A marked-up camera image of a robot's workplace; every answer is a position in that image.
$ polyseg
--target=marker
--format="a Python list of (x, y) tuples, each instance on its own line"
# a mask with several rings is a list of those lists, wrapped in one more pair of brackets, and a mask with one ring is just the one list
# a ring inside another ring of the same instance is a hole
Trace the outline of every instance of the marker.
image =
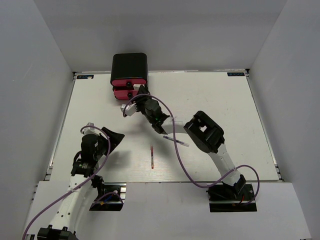
[(151, 146), (150, 150), (151, 150), (151, 169), (154, 169), (154, 146)]
[(185, 147), (189, 147), (189, 143), (186, 143), (186, 142), (183, 142), (183, 141), (179, 141), (179, 140), (174, 140), (172, 137), (169, 137), (169, 136), (163, 136), (164, 139), (168, 139), (170, 141), (176, 141), (178, 144), (181, 144)]

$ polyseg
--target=white table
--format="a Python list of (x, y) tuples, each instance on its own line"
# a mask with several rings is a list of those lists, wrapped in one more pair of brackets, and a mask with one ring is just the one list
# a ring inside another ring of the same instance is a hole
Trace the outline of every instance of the white table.
[[(189, 121), (198, 110), (207, 113), (224, 129), (226, 147), (236, 166), (248, 164), (257, 170), (261, 180), (278, 180), (245, 76), (229, 77), (226, 72), (150, 73), (149, 90), (179, 118)], [(68, 181), (74, 155), (80, 150), (80, 128), (88, 122), (125, 134), (99, 173), (105, 182), (189, 181), (179, 165), (173, 142), (157, 134), (140, 113), (122, 117), (123, 103), (113, 95), (110, 74), (76, 80), (53, 159), (51, 181)], [(177, 139), (190, 144), (190, 147), (179, 146), (179, 151), (196, 181), (211, 182), (220, 177), (209, 156), (189, 136), (178, 134)], [(151, 169), (150, 144), (154, 148), (154, 169)], [(250, 169), (240, 171), (248, 181), (256, 180)]]

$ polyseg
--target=black bracket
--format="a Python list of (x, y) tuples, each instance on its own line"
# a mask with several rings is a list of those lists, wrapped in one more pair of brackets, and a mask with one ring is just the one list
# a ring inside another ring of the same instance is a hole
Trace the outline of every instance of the black bracket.
[(98, 191), (97, 198), (101, 197), (103, 194), (105, 194), (105, 183), (104, 178), (102, 176), (95, 175), (94, 178), (91, 180), (92, 184), (91, 186)]
[(254, 198), (255, 193), (251, 184), (245, 184), (239, 194), (235, 194), (231, 189), (223, 184), (217, 184), (208, 190), (209, 207), (211, 213), (225, 212), (256, 212), (255, 201), (245, 204)]
[(48, 228), (41, 227), (37, 236), (37, 240), (79, 240), (76, 237), (76, 233), (68, 231), (66, 227), (62, 230), (52, 229), (52, 226), (49, 225)]
[(184, 129), (196, 146), (205, 153), (217, 153), (225, 143), (223, 129), (203, 111), (198, 111)]
[[(103, 184), (103, 192), (117, 192), (120, 196), (125, 194), (126, 191), (123, 191), (123, 187), (126, 188), (126, 185), (123, 183), (104, 183)], [(90, 208), (90, 211), (111, 211), (118, 212), (123, 208), (122, 202), (119, 200), (116, 195), (108, 195), (102, 198), (100, 201), (104, 202), (103, 204), (95, 204)]]
[[(139, 94), (149, 95), (150, 92), (147, 87), (141, 85), (137, 95)], [(169, 116), (162, 112), (158, 101), (144, 95), (137, 97), (133, 102), (135, 103), (136, 111), (141, 112), (146, 117), (148, 122), (151, 123), (152, 128), (158, 134), (164, 134), (165, 131), (162, 128), (162, 124)]]
[[(113, 132), (105, 127), (102, 128), (110, 139), (110, 153), (120, 144), (125, 137), (124, 134)], [(99, 159), (108, 151), (108, 140), (96, 134), (87, 134), (82, 137), (81, 151), (77, 152), (73, 159), (71, 176), (81, 174), (85, 178), (91, 176), (97, 166)]]

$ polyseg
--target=gray wall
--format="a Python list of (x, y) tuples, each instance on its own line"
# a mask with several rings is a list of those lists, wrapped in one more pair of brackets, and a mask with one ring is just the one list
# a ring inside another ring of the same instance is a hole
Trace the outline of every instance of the gray wall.
[(319, 13), (318, 0), (289, 0), (250, 71), (276, 160), (314, 240), (320, 240)]
[(32, 0), (0, 8), (0, 239), (21, 238), (72, 88), (72, 72)]
[(35, 0), (73, 71), (145, 52), (150, 70), (250, 68), (287, 0)]

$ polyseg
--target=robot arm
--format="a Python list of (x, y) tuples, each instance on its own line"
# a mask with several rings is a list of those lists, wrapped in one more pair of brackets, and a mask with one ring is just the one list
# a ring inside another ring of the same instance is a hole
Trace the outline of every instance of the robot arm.
[[(120, 144), (125, 135), (102, 130), (110, 140), (110, 153)], [(101, 134), (87, 128), (81, 142), (81, 151), (73, 160), (67, 192), (90, 178), (98, 169), (99, 159), (108, 151), (108, 141)], [(102, 176), (95, 175), (91, 181), (64, 198), (47, 228), (40, 228), (38, 240), (78, 240), (76, 232), (80, 219), (87, 213), (95, 199), (105, 194)]]
[[(148, 89), (140, 86), (138, 94), (150, 94)], [(134, 103), (121, 106), (121, 111), (127, 116), (141, 112), (151, 123), (153, 129), (159, 134), (171, 134), (173, 132), (172, 119), (162, 112), (158, 101), (148, 96), (141, 96), (134, 100)], [(186, 122), (184, 119), (175, 119), (176, 133), (188, 134), (196, 146), (207, 153), (223, 176), (235, 165), (227, 152), (224, 131), (203, 111), (198, 111), (193, 118)], [(246, 184), (244, 176), (236, 169), (223, 181), (223, 185), (231, 189), (237, 196)]]

